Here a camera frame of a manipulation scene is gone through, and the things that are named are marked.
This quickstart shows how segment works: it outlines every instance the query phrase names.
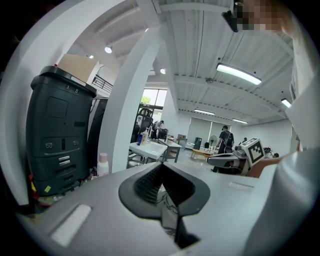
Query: white wall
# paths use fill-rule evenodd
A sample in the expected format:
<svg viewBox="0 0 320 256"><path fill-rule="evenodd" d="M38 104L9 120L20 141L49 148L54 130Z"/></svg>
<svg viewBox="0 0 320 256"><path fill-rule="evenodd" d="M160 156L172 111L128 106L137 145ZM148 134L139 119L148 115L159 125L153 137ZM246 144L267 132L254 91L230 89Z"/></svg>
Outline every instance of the white wall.
<svg viewBox="0 0 320 256"><path fill-rule="evenodd" d="M42 17L15 49L0 85L0 163L19 205L28 204L26 119L32 79L54 65L78 36L122 0L67 0Z"/></svg>
<svg viewBox="0 0 320 256"><path fill-rule="evenodd" d="M243 136L243 126L239 124L233 124L231 126L230 132L233 134L234 138L234 146L238 145L240 142L243 141L244 136Z"/></svg>
<svg viewBox="0 0 320 256"><path fill-rule="evenodd" d="M244 137L247 137L248 140L260 138L264 148L270 147L273 153L284 156L290 152L291 127L289 119L243 126L240 132L241 138L239 139L242 140ZM238 143L238 138L235 138L235 144Z"/></svg>
<svg viewBox="0 0 320 256"><path fill-rule="evenodd" d="M163 128L168 129L168 134L174 138L177 138L178 134L188 134L191 116L175 110L170 89L166 93L161 120L164 121Z"/></svg>

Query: white panel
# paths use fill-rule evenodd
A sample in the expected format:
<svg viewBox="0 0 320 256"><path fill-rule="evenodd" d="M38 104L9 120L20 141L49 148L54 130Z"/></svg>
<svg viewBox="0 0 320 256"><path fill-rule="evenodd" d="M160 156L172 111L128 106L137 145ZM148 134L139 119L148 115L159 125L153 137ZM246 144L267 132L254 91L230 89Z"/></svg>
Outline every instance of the white panel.
<svg viewBox="0 0 320 256"><path fill-rule="evenodd" d="M211 121L192 117L187 136L188 142L195 143L196 137L199 137L202 138L201 145L203 146L208 142L210 127Z"/></svg>
<svg viewBox="0 0 320 256"><path fill-rule="evenodd" d="M290 152L291 123L288 119L242 127L242 136L259 138L264 148L269 147L273 153L284 156Z"/></svg>
<svg viewBox="0 0 320 256"><path fill-rule="evenodd" d="M168 89L161 115L161 120L164 121L163 128L168 129L168 134L174 138L178 138L178 134L187 135L190 118L189 115L175 111L172 95Z"/></svg>

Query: small bottle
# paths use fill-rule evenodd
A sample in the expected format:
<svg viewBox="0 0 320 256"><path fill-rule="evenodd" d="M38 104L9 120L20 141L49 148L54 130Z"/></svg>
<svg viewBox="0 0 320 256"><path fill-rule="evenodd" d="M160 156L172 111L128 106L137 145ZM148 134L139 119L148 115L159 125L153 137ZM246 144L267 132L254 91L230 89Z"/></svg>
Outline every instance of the small bottle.
<svg viewBox="0 0 320 256"><path fill-rule="evenodd" d="M147 132L147 130L145 130L145 131L142 132L141 134L142 134L141 144L142 144L142 145L145 145L145 144L147 143L148 132Z"/></svg>
<svg viewBox="0 0 320 256"><path fill-rule="evenodd" d="M140 134L139 137L138 137L138 141L136 142L136 144L137 144L138 146L140 146L140 144L141 144L142 137L143 137L142 134Z"/></svg>
<svg viewBox="0 0 320 256"><path fill-rule="evenodd" d="M98 177L107 176L109 174L108 155L106 153L100 153L96 169Z"/></svg>

